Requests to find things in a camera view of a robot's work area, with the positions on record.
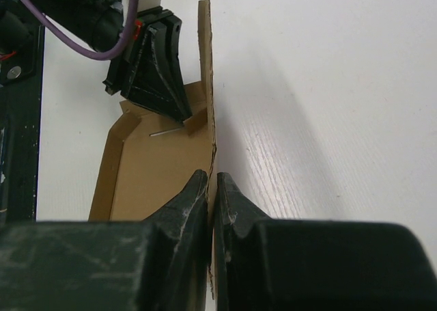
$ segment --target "round metal screw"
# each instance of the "round metal screw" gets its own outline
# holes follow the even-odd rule
[[[8,80],[15,80],[20,75],[21,75],[21,67],[15,66],[9,70],[8,75],[6,75],[6,77],[8,78]]]

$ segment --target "cardboard box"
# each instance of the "cardboard box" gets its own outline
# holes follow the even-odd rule
[[[210,0],[199,2],[198,36],[201,81],[186,85],[194,116],[181,129],[168,118],[122,102],[123,115],[104,147],[89,220],[145,219],[177,195],[198,169],[208,173],[211,216],[216,140]]]

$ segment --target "white table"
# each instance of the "white table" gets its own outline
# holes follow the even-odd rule
[[[195,81],[197,4],[163,3]],[[212,0],[212,18],[220,171],[273,217],[404,224],[437,265],[435,0]],[[118,99],[107,63],[46,40],[38,219],[86,219]]]

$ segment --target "red wire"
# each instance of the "red wire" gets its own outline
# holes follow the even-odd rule
[[[16,51],[10,53],[9,55],[4,55],[4,56],[0,57],[0,62],[9,59],[9,58],[11,58],[12,56],[15,56],[15,54],[16,54]]]

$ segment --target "open cardboard box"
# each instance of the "open cardboard box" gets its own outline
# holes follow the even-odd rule
[[[195,170],[208,173],[208,211],[216,193],[210,0],[199,2],[201,81],[186,85],[194,116],[183,129],[170,119],[121,103],[109,131],[89,220],[136,221],[177,195]]]

